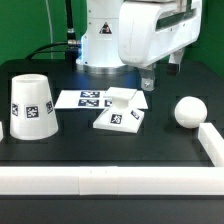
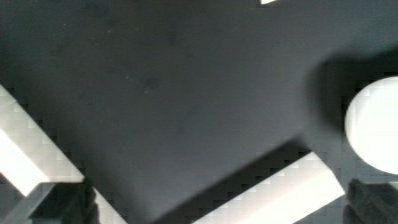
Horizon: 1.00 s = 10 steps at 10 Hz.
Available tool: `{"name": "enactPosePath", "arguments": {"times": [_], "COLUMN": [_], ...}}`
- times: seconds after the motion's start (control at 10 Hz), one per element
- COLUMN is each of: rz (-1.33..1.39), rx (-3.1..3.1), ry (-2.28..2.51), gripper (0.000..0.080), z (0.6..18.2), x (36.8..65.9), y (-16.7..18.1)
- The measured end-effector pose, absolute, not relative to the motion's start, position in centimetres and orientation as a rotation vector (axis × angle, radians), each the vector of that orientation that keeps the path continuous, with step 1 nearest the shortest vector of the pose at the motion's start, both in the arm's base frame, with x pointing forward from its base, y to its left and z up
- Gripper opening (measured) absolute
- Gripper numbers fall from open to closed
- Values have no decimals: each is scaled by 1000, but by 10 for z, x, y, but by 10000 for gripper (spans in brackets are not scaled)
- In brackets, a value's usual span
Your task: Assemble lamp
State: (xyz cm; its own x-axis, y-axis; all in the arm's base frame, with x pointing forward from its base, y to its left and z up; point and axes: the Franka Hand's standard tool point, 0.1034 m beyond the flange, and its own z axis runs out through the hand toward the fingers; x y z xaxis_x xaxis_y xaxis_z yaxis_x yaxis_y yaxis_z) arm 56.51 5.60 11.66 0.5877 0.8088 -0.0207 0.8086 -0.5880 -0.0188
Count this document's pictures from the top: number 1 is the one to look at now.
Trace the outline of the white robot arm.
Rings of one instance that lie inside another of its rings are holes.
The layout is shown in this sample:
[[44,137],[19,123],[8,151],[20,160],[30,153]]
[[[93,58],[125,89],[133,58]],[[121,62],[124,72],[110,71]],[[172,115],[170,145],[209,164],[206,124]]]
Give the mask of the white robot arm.
[[81,38],[80,70],[116,74],[136,68],[141,87],[154,89],[156,63],[180,72],[185,47],[198,39],[202,0],[86,0],[87,30]]

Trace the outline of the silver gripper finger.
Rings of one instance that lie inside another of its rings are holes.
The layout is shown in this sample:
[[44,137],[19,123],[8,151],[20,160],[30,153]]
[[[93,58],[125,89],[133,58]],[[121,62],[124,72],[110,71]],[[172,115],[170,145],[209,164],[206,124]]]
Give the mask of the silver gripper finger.
[[141,88],[144,91],[153,91],[155,87],[155,65],[151,64],[140,69]]
[[185,49],[182,48],[170,54],[169,62],[167,65],[167,71],[169,74],[178,74],[180,72],[184,53]]

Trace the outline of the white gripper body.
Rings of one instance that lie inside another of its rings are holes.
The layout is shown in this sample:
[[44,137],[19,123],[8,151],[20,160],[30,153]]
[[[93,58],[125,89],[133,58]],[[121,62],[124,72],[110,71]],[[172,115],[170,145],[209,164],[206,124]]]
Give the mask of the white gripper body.
[[195,42],[202,0],[125,1],[120,9],[118,52],[124,64],[144,68]]

